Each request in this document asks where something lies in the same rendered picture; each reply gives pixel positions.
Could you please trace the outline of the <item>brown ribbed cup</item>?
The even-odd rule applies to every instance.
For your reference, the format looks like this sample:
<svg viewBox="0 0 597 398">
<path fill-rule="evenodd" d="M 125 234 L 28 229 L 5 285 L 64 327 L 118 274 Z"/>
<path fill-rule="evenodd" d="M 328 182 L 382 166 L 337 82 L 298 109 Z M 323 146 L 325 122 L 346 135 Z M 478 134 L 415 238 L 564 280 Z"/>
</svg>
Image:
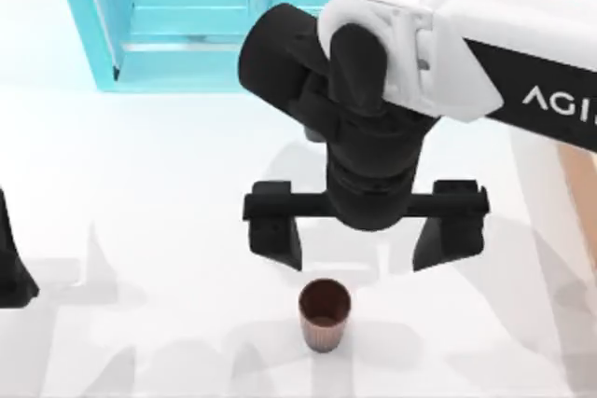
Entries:
<svg viewBox="0 0 597 398">
<path fill-rule="evenodd" d="M 352 310 L 348 289 L 330 278 L 307 283 L 298 296 L 299 321 L 306 345 L 317 353 L 335 350 Z"/>
</svg>

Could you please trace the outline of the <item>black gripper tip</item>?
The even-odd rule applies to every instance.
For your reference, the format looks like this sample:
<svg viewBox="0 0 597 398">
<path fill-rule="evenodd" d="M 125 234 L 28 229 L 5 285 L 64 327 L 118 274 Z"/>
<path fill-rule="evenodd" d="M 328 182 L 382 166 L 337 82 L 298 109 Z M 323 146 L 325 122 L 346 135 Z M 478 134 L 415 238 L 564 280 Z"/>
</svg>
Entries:
<svg viewBox="0 0 597 398">
<path fill-rule="evenodd" d="M 23 309 L 38 295 L 39 287 L 18 253 L 0 188 L 0 309 Z"/>
</svg>

